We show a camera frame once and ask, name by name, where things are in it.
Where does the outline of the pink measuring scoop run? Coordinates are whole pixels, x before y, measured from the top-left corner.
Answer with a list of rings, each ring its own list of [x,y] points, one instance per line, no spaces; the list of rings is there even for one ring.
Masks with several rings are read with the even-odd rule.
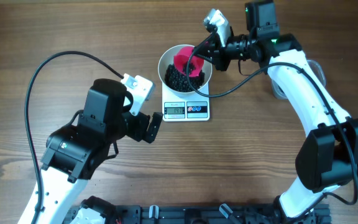
[[[193,46],[184,46],[180,49],[180,51],[173,57],[173,64],[175,68],[182,73],[186,74],[186,67],[190,58],[190,55],[193,53]],[[200,75],[200,72],[203,68],[204,60],[197,56],[193,56],[190,60],[189,65],[189,77],[195,78]]]

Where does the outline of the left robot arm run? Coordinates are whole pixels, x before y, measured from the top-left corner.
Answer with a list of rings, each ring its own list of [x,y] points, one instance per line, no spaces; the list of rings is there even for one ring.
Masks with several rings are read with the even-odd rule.
[[[47,139],[37,166],[38,180],[20,223],[61,223],[95,170],[118,155],[117,141],[127,136],[137,142],[154,142],[162,114],[140,109],[155,85],[141,76],[121,81],[97,79],[88,91],[85,107],[72,121]]]

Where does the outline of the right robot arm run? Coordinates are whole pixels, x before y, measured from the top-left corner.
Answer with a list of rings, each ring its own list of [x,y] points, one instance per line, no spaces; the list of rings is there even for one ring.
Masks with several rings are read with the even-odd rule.
[[[312,71],[301,44],[281,34],[273,1],[245,4],[248,34],[234,35],[223,14],[212,9],[203,24],[209,36],[192,51],[225,71],[230,62],[251,60],[275,82],[297,113],[306,139],[296,157],[297,177],[279,195],[274,209],[279,223],[304,219],[327,196],[353,184],[358,200],[358,118],[331,97]]]

